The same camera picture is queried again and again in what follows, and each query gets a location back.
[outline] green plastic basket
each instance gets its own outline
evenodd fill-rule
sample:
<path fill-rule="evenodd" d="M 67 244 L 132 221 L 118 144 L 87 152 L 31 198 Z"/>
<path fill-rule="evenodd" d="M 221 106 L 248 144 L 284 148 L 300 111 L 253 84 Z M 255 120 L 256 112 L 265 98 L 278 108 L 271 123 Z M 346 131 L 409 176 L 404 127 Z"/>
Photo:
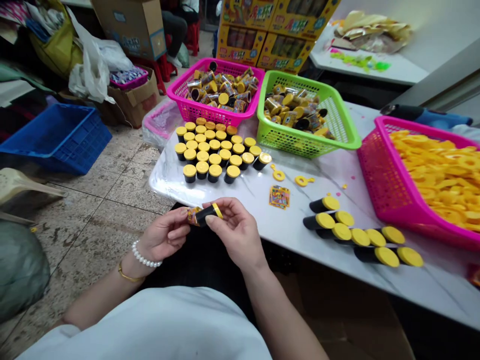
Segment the green plastic basket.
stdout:
<path fill-rule="evenodd" d="M 289 128 L 265 118 L 265 94 L 272 91 L 276 84 L 297 90 L 307 90 L 308 97 L 319 96 L 321 107 L 328 110 L 326 125 L 336 140 Z M 281 71 L 267 71 L 261 86 L 257 116 L 259 119 L 256 139 L 260 144 L 284 150 L 305 158 L 317 158 L 336 149 L 356 150 L 362 145 L 350 114 L 339 92 L 333 87 L 304 77 Z"/>

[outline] human hand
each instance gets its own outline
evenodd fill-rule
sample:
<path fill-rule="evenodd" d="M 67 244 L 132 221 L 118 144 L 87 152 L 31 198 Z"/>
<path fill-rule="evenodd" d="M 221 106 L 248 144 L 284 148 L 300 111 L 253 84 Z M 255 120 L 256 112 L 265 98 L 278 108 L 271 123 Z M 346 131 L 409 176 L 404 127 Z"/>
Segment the human hand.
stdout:
<path fill-rule="evenodd" d="M 152 262 L 163 261 L 175 254 L 187 240 L 190 225 L 187 208 L 180 207 L 157 217 L 145 230 L 136 248 L 140 255 Z M 151 274 L 155 268 L 140 263 L 132 251 L 122 261 L 124 273 L 132 278 Z"/>
<path fill-rule="evenodd" d="M 268 268 L 257 222 L 252 214 L 235 197 L 221 197 L 202 206 L 205 209 L 212 203 L 220 208 L 223 220 L 209 215 L 205 218 L 206 223 L 221 239 L 242 273 L 250 275 Z"/>

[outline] blue plastic crate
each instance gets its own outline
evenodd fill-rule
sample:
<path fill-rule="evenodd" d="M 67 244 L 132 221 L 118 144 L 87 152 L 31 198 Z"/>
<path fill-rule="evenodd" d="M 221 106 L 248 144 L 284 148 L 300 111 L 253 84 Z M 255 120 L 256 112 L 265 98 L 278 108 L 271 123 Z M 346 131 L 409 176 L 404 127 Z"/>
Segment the blue plastic crate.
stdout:
<path fill-rule="evenodd" d="M 54 104 L 0 145 L 53 171 L 85 175 L 112 138 L 93 107 Z"/>

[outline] yellow display box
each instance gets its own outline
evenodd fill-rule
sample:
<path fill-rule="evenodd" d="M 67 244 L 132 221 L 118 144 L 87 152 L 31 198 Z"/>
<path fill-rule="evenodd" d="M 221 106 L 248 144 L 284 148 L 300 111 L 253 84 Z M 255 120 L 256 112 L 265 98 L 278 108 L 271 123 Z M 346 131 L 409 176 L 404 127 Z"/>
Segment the yellow display box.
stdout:
<path fill-rule="evenodd" d="M 314 41 L 269 32 L 256 67 L 298 74 L 314 45 Z"/>
<path fill-rule="evenodd" d="M 222 25 L 218 32 L 216 57 L 254 67 L 266 35 L 266 31 Z"/>
<path fill-rule="evenodd" d="M 269 29 L 278 0 L 224 0 L 222 25 Z"/>
<path fill-rule="evenodd" d="M 268 31 L 315 41 L 340 0 L 279 0 Z"/>

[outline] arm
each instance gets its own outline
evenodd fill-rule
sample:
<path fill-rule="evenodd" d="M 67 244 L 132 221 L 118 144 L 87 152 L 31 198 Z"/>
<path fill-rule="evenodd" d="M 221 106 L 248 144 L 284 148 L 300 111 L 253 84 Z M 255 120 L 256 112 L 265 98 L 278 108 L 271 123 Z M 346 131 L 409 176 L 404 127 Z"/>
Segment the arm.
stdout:
<path fill-rule="evenodd" d="M 206 223 L 243 273 L 260 332 L 273 359 L 328 360 L 317 337 L 270 270 L 254 217 L 236 198 L 223 197 L 214 202 L 220 207 L 223 220 L 209 215 Z"/>
<path fill-rule="evenodd" d="M 139 253 L 154 262 L 173 255 L 185 243 L 190 231 L 187 224 L 187 210 L 180 207 L 158 217 L 143 233 L 137 244 Z M 98 323 L 116 306 L 132 296 L 142 285 L 146 276 L 155 268 L 146 266 L 136 259 L 132 250 L 121 260 L 124 275 L 139 281 L 130 281 L 119 272 L 116 265 L 106 276 L 94 283 L 66 310 L 63 317 L 53 328 L 63 325 L 75 325 L 85 330 Z"/>

